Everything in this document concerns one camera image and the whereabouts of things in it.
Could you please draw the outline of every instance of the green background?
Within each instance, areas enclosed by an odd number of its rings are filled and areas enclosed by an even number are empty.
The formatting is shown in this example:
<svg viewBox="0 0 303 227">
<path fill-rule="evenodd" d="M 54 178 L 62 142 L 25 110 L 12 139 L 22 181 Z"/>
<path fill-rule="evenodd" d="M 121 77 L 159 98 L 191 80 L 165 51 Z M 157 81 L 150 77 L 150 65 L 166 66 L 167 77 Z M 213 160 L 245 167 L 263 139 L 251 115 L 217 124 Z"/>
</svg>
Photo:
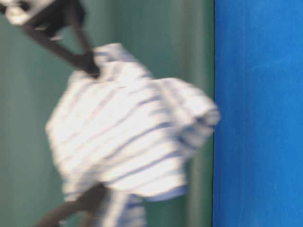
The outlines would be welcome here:
<svg viewBox="0 0 303 227">
<path fill-rule="evenodd" d="M 86 0 L 94 46 L 122 45 L 156 78 L 177 77 L 214 94 L 211 0 Z M 63 202 L 45 123 L 72 68 L 0 19 L 1 226 L 29 227 Z M 75 51 L 69 31 L 63 42 Z M 148 203 L 149 227 L 210 227 L 213 138 L 188 165 L 189 193 Z M 69 220 L 75 226 L 77 218 Z"/>
</svg>

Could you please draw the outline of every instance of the blue panel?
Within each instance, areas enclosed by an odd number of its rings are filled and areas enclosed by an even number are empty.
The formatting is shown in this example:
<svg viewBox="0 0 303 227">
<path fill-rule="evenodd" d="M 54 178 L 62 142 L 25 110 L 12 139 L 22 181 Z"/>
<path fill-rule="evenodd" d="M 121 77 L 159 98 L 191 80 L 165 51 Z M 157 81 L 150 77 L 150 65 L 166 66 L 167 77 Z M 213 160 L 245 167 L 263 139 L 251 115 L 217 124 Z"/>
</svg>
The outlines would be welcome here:
<svg viewBox="0 0 303 227">
<path fill-rule="evenodd" d="M 214 227 L 303 226 L 303 1 L 215 1 Z"/>
</svg>

